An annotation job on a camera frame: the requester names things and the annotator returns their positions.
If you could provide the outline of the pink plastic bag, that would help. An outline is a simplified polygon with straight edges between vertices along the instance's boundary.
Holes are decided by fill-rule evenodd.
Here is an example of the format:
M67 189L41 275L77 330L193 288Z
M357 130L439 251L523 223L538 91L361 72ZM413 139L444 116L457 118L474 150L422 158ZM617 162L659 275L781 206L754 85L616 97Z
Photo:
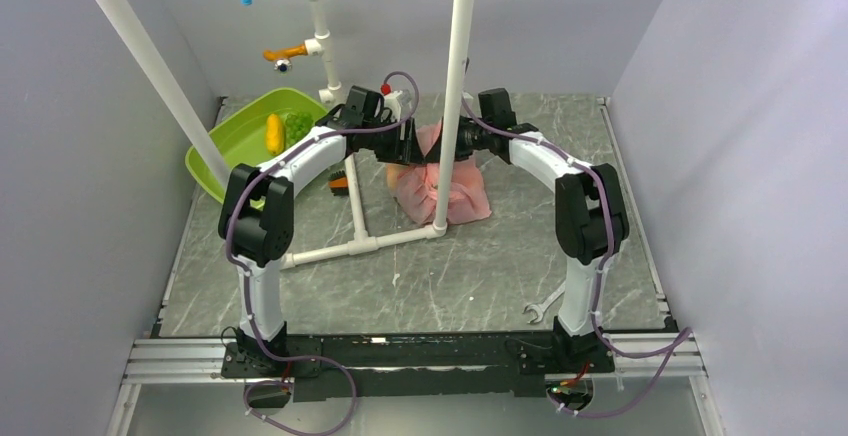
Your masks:
M438 163L421 166L385 164L390 195L416 224L434 221L438 199ZM453 164L448 194L447 222L466 224L491 216L484 179L474 156Z

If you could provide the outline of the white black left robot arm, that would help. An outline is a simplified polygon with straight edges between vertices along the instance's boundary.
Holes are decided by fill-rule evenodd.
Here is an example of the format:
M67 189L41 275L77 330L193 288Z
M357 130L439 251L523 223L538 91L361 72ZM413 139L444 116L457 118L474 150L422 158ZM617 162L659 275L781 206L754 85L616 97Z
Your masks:
M229 176L218 223L227 260L242 293L238 344L264 376L279 373L289 356L280 303L282 259L294 238L295 199L316 177L367 150L392 162L410 162L414 98L403 90L354 86L306 136L258 166L239 164Z

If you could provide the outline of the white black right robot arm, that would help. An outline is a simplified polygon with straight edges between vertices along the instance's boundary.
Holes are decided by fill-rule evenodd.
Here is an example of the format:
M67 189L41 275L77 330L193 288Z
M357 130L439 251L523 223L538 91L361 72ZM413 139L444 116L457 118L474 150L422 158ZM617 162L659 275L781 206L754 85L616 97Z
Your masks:
M629 237L630 222L617 170L582 161L546 138L534 125L520 124L503 88L479 93L481 112L469 103L459 141L487 150L551 190L554 229L566 256L563 301L554 319L551 357L574 371L602 342L601 292L608 269Z

